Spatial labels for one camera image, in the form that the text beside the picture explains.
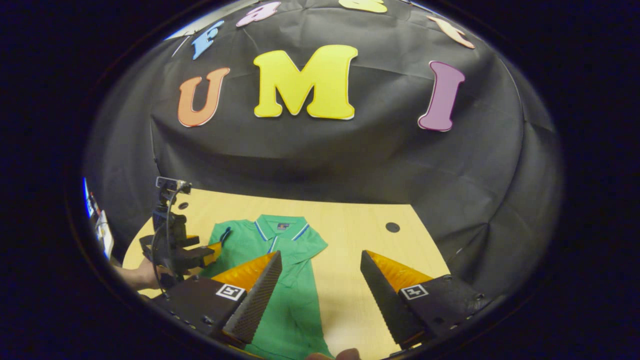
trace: green polo shirt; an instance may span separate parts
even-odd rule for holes
[[[202,271],[206,277],[279,250],[282,273],[273,290],[253,341],[246,351],[266,359],[304,359],[313,352],[331,356],[324,342],[316,281],[310,259],[326,242],[303,217],[261,215],[256,221],[216,224],[209,244],[224,241],[217,262]]]

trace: yellow letter m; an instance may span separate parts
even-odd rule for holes
[[[282,105],[276,102],[276,89],[289,112],[297,115],[311,88],[314,88],[314,99],[307,106],[309,115],[352,119],[355,109],[349,104],[349,64],[356,56],[358,50],[355,47],[322,46],[300,71],[282,50],[259,55],[253,61],[260,68],[260,103],[255,107],[255,116],[277,117],[282,114]]]

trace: wooden table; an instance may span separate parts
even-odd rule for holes
[[[177,205],[182,202],[189,206],[180,210]],[[305,217],[328,244],[312,258],[312,265],[324,339],[333,355],[356,347],[362,359],[380,359],[400,350],[360,273],[363,250],[377,252],[431,277],[449,274],[433,239],[410,205],[283,200],[192,189],[191,195],[178,194],[172,212],[187,216],[187,233],[199,235],[202,245],[208,245],[215,223],[254,221],[262,214]],[[388,231],[385,226],[389,222],[398,224],[400,231]],[[149,218],[131,242],[124,268],[140,265],[143,255],[138,239],[151,234]],[[160,294],[159,290],[139,292],[148,297]]]

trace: foam letter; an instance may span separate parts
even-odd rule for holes
[[[429,62],[436,79],[427,112],[418,118],[418,126],[427,130],[449,131],[453,126],[451,111],[456,100],[458,85],[465,75],[451,65],[439,61]]]
[[[276,1],[274,3],[264,4],[258,8],[251,10],[246,13],[246,16],[243,17],[240,21],[237,22],[236,26],[244,26],[252,21],[260,21],[272,16],[277,12],[277,8],[280,6],[280,1]]]
[[[223,20],[218,21],[214,26],[211,26],[191,43],[195,48],[195,54],[193,54],[194,60],[208,49],[211,44],[213,44],[213,38],[218,34],[218,29],[216,28],[224,23],[225,22]]]
[[[436,22],[436,24],[438,24],[438,26],[440,26],[440,30],[442,30],[443,33],[447,34],[447,36],[449,36],[450,38],[452,38],[453,40],[455,40],[456,42],[470,48],[470,49],[475,49],[476,46],[474,44],[471,44],[471,42],[469,42],[468,40],[465,40],[464,38],[462,38],[460,35],[464,35],[464,33],[456,28],[454,28],[453,26],[451,26],[451,24],[449,24],[448,22],[442,20],[442,19],[438,19],[436,17],[431,17],[431,16],[427,16],[427,19],[429,20],[433,20]]]
[[[387,7],[382,0],[339,0],[338,3],[349,9],[364,10],[372,13],[385,13]]]
[[[202,81],[202,77],[191,78],[180,85],[180,100],[178,101],[178,120],[186,127],[204,125],[211,120],[213,114],[218,109],[220,90],[222,89],[222,78],[229,73],[228,67],[210,72],[207,75],[209,80],[209,90],[204,107],[200,111],[193,109],[193,95],[196,86]]]
[[[326,45],[314,52],[302,71],[282,50],[270,51],[253,61],[260,67],[260,103],[257,117],[277,117],[282,105],[276,102],[276,89],[287,109],[297,115],[314,88],[314,100],[307,106],[313,117],[352,119],[355,109],[349,104],[349,65],[358,50],[348,45]]]

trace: shirt collar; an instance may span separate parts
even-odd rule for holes
[[[309,228],[309,224],[304,217],[278,217],[275,215],[260,215],[254,222],[260,237],[264,241],[271,240],[276,236],[276,232],[272,230],[269,223],[285,223],[291,224],[286,231],[277,234],[278,239],[286,238],[289,240],[297,240]]]

